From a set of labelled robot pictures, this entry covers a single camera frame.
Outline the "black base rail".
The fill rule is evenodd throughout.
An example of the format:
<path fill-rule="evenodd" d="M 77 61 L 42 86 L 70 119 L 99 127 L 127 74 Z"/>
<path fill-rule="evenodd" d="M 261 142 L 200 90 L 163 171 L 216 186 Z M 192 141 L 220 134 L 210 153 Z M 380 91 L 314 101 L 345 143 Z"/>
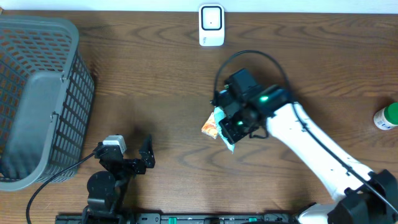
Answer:
<path fill-rule="evenodd" d="M 298 221 L 286 213 L 266 213 L 250 215 L 206 214 L 206 215 L 179 215 L 159 213 L 133 213 L 106 217 L 100 215 L 57 215 L 56 224 L 82 223 L 118 223 L 118 224 L 239 224 L 239 223 L 275 223 L 292 224 Z"/>

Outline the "small orange box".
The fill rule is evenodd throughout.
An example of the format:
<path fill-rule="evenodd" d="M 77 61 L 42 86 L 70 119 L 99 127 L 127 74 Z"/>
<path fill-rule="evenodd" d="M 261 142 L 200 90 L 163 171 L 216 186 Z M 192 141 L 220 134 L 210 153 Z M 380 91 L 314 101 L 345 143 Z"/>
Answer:
<path fill-rule="evenodd" d="M 215 123 L 214 112 L 210 114 L 210 116 L 202 126 L 201 132 L 213 139 L 216 139 L 218 137 L 218 130 Z"/>

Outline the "grey plastic basket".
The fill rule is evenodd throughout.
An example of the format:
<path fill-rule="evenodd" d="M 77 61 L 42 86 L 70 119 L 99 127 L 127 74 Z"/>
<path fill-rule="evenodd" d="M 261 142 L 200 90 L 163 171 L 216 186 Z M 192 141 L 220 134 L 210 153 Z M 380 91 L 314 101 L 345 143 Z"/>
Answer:
<path fill-rule="evenodd" d="M 77 172 L 95 94 L 70 21 L 1 17 L 1 190 Z"/>

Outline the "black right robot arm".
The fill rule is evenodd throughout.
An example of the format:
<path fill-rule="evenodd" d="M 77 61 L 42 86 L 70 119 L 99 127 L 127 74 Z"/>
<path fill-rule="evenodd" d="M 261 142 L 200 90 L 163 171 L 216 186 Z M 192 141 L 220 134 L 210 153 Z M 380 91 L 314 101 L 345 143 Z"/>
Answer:
<path fill-rule="evenodd" d="M 214 91 L 215 118 L 221 136 L 233 148 L 262 128 L 290 148 L 318 177 L 333 200 L 314 203 L 291 223 L 397 223 L 397 180 L 388 171 L 374 172 L 345 152 L 278 85 L 264 88 L 242 69 Z"/>

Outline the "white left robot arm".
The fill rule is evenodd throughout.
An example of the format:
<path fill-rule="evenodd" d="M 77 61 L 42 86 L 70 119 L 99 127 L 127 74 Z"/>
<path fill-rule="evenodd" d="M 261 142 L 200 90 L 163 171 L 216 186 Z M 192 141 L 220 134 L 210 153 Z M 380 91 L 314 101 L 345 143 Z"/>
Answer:
<path fill-rule="evenodd" d="M 148 135 L 139 149 L 140 158 L 125 159 L 127 150 L 122 135 L 110 135 L 99 142 L 94 157 L 104 167 L 87 183 L 88 205 L 83 210 L 83 223 L 135 223 L 133 212 L 122 208 L 130 180 L 144 175 L 155 166 L 152 136 Z"/>

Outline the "green lid jar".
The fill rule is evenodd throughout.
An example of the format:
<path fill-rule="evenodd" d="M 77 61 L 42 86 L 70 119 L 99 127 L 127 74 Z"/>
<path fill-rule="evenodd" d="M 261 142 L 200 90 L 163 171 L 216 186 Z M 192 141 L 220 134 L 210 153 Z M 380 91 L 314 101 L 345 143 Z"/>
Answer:
<path fill-rule="evenodd" d="M 395 102 L 375 113 L 374 124 L 381 130 L 394 129 L 398 125 L 397 114 L 397 102 Z"/>

